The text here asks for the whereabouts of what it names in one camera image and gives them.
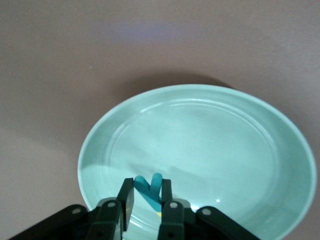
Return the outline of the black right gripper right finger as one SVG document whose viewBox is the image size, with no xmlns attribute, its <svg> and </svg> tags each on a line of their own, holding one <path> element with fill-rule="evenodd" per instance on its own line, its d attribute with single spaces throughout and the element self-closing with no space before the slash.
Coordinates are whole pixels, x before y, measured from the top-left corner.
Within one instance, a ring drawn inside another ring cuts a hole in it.
<svg viewBox="0 0 320 240">
<path fill-rule="evenodd" d="M 193 212 L 187 200 L 173 198 L 172 182 L 162 180 L 159 240 L 257 240 L 258 237 L 213 206 Z"/>
</svg>

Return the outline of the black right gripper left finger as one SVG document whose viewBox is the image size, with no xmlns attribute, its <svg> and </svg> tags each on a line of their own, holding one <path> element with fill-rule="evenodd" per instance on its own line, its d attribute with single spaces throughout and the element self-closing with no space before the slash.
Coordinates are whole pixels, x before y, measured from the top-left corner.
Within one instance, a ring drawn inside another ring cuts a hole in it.
<svg viewBox="0 0 320 240">
<path fill-rule="evenodd" d="M 134 205 L 134 179 L 126 178 L 117 197 L 100 200 L 89 211 L 70 205 L 26 230 L 12 240 L 121 240 L 127 231 Z"/>
</svg>

